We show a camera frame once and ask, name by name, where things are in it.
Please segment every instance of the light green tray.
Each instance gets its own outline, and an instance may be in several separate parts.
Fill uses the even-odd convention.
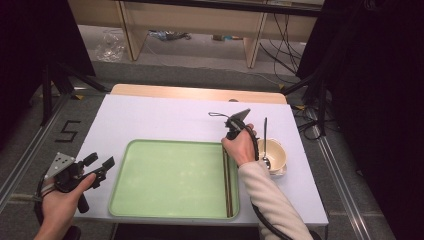
[[[237,167],[228,161],[226,186],[224,161],[220,143],[134,140],[127,146],[109,211],[126,217],[232,218],[240,207]]]

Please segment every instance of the white sleeve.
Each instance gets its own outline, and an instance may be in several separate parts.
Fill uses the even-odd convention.
[[[270,178],[263,161],[243,164],[239,168],[239,177],[246,185],[251,201],[275,228],[292,239],[312,239],[308,228],[293,208],[290,201]],[[266,239],[279,239],[261,222],[261,235]]]

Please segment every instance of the hand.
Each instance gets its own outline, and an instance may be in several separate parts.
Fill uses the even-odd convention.
[[[88,175],[71,192],[53,191],[43,199],[44,220],[35,239],[62,239],[69,227],[78,206],[78,199],[96,179],[96,174]]]
[[[247,124],[253,130],[253,124]],[[255,150],[253,147],[252,138],[246,129],[243,129],[234,140],[223,138],[222,146],[227,150],[228,155],[233,158],[237,165],[241,165],[255,161]]]

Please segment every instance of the spoon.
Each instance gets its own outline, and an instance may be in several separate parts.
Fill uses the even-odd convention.
[[[267,118],[265,118],[265,123],[264,123],[264,156],[263,156],[262,160],[266,164],[266,167],[268,169],[270,169],[271,163],[269,162],[269,159],[266,157],[266,125],[267,125],[267,121],[268,121]]]

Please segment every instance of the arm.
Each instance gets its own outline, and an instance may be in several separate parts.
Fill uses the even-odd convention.
[[[269,176],[263,161],[255,161],[253,144],[246,130],[234,140],[222,139],[228,154],[239,166],[239,176],[246,185],[252,203],[265,218],[280,231],[293,239],[312,239],[308,228],[290,201]],[[259,224],[265,239],[279,239],[262,223]]]
[[[43,224],[34,239],[62,239],[78,206],[78,199],[96,179],[96,174],[86,177],[72,192],[53,191],[43,199]]]

